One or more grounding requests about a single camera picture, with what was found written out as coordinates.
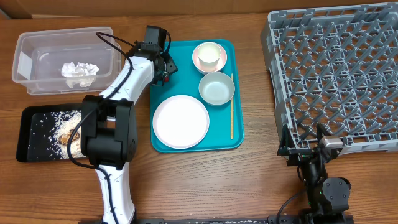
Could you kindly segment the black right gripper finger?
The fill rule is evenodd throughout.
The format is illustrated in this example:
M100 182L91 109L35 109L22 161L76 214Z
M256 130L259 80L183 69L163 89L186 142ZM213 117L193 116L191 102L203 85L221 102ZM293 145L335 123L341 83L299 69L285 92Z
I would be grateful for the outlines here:
M331 133L324 127L323 124L317 123L317 141L318 146L330 145Z
M290 154L290 148L293 147L294 147L294 141L291 137L290 129L285 124L282 127L282 137L280 139L277 155L288 156Z

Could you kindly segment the grey-green bowl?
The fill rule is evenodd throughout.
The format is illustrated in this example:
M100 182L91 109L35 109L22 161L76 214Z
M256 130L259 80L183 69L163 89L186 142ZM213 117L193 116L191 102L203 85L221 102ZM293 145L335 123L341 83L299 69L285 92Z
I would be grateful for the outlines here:
M212 72L203 76L198 91L201 98L212 106L221 106L231 101L235 93L233 79L222 72Z

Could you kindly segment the white tissue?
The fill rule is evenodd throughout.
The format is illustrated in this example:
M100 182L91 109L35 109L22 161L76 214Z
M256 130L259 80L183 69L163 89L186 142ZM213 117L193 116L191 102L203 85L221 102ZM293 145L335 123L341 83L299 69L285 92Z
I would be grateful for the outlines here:
M89 87L95 80L99 68L97 65L90 63L80 63L76 65L73 62L64 63L61 69L63 77L68 78L66 84L73 88L74 85L79 84L80 87Z

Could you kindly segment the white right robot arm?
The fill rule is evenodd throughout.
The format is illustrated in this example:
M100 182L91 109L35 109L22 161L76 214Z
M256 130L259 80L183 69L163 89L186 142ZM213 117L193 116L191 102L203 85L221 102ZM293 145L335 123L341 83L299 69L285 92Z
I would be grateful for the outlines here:
M299 179L305 189L289 198L279 209L276 223L354 223L354 218L345 215L349 209L351 183L344 177L329 177L325 164L336 159L343 148L342 140L317 124L317 145L312 149L294 149L289 128L282 128L277 154L287 158L288 166L297 167ZM284 208L295 198L306 193L309 208L296 216L282 217Z

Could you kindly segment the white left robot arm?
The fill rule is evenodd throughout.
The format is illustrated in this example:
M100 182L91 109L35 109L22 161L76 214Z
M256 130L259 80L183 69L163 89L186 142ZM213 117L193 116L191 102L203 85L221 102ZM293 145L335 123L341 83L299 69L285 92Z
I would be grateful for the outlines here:
M137 129L134 105L147 85L168 82L178 68L169 54L170 33L147 26L144 40L134 42L123 53L125 64L112 84L100 95L86 95L81 120L71 131L67 152L75 135L88 164L69 159L98 175L104 204L100 223L133 223L135 206L131 197L129 164L136 153Z

